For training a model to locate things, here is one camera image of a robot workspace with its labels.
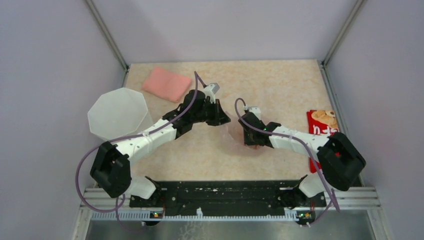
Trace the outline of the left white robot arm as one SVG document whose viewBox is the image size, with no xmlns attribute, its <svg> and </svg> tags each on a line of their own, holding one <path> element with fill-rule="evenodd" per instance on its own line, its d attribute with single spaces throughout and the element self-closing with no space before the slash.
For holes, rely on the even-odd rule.
<svg viewBox="0 0 424 240">
<path fill-rule="evenodd" d="M 177 108 L 162 116 L 150 128 L 138 135 L 102 143 L 94 158 L 90 176 L 110 198 L 134 195 L 149 207 L 160 202 L 157 184 L 147 176 L 132 177 L 135 161 L 153 153 L 165 143 L 191 131 L 194 124 L 222 126 L 230 123 L 219 99 L 212 100 L 200 90 L 190 90 Z"/>
</svg>

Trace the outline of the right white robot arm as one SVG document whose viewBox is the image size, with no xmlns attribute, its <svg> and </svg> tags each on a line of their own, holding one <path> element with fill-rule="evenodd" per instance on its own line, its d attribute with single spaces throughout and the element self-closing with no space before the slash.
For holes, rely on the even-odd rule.
<svg viewBox="0 0 424 240">
<path fill-rule="evenodd" d="M 289 129 L 277 122 L 264 124 L 251 111 L 245 112 L 238 121 L 243 127 L 246 145 L 291 150 L 321 166 L 294 187 L 293 200 L 299 206 L 307 206 L 322 192 L 348 191 L 366 166 L 365 159 L 341 132 L 322 136 Z"/>
</svg>

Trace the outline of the translucent pink trash bag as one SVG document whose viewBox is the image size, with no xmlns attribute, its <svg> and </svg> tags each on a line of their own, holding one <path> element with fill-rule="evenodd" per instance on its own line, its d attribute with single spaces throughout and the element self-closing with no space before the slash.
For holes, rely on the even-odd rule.
<svg viewBox="0 0 424 240">
<path fill-rule="evenodd" d="M 245 145 L 244 130 L 238 122 L 238 118 L 227 111 L 225 111 L 225 114 L 230 118 L 230 122 L 219 127 L 220 149 L 232 156 L 252 157 L 262 155 L 265 152 L 264 147 Z"/>
</svg>

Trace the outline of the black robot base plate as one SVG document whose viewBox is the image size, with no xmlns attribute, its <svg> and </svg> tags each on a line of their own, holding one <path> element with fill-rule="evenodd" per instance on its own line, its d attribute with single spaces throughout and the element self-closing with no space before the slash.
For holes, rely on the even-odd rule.
<svg viewBox="0 0 424 240">
<path fill-rule="evenodd" d="M 160 181 L 149 199 L 132 195 L 131 208 L 160 208 L 167 217 L 283 216 L 289 210 L 325 207 L 323 193 L 307 198 L 293 192 L 297 180 Z"/>
</svg>

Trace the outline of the white octagonal trash bin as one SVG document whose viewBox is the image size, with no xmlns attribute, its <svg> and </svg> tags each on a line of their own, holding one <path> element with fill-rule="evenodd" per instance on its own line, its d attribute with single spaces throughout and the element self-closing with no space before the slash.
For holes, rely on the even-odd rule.
<svg viewBox="0 0 424 240">
<path fill-rule="evenodd" d="M 126 87 L 102 94 L 87 118 L 90 132 L 104 141 L 139 134 L 154 124 L 143 94 Z"/>
</svg>

